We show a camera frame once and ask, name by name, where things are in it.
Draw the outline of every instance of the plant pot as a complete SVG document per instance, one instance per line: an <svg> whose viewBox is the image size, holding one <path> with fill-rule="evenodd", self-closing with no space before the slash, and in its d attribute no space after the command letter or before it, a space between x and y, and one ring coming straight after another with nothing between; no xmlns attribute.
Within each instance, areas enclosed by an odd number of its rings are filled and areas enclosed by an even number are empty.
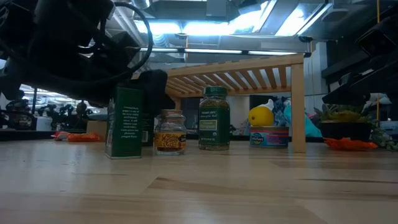
<svg viewBox="0 0 398 224"><path fill-rule="evenodd" d="M369 141L372 126L368 123L321 122L319 129L324 138Z"/></svg>

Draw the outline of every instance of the green tin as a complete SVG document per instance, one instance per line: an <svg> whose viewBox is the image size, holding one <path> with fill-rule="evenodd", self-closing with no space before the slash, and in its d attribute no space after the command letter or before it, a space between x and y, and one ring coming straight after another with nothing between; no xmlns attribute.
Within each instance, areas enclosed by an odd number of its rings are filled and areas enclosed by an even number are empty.
<svg viewBox="0 0 398 224"><path fill-rule="evenodd" d="M105 153L111 159L141 158L143 93L116 87L108 106Z"/></svg>
<svg viewBox="0 0 398 224"><path fill-rule="evenodd" d="M154 123L155 118L149 113L144 113L142 118L142 146L154 145Z"/></svg>

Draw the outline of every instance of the wooden tabletop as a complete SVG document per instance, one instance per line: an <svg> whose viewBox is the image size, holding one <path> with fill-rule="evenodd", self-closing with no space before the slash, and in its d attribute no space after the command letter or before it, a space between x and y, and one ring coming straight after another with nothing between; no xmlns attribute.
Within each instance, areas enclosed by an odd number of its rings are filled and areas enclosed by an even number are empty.
<svg viewBox="0 0 398 224"><path fill-rule="evenodd" d="M397 223L398 154L197 144L109 160L103 142L0 142L0 223Z"/></svg>

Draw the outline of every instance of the yellow lemon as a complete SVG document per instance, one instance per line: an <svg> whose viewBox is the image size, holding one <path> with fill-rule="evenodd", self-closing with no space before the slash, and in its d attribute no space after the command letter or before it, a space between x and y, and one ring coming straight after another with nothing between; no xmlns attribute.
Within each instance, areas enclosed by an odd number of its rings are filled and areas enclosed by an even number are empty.
<svg viewBox="0 0 398 224"><path fill-rule="evenodd" d="M249 122L252 126L272 126L274 124L274 115L265 106L258 106L250 110Z"/></svg>

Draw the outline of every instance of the orange jar label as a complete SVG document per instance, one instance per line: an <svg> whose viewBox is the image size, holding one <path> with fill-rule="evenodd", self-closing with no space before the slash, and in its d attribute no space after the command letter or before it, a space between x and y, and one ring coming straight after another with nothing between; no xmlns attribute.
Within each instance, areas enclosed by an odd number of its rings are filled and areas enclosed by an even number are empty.
<svg viewBox="0 0 398 224"><path fill-rule="evenodd" d="M185 133L156 133L156 147L179 148L183 149L187 145Z"/></svg>

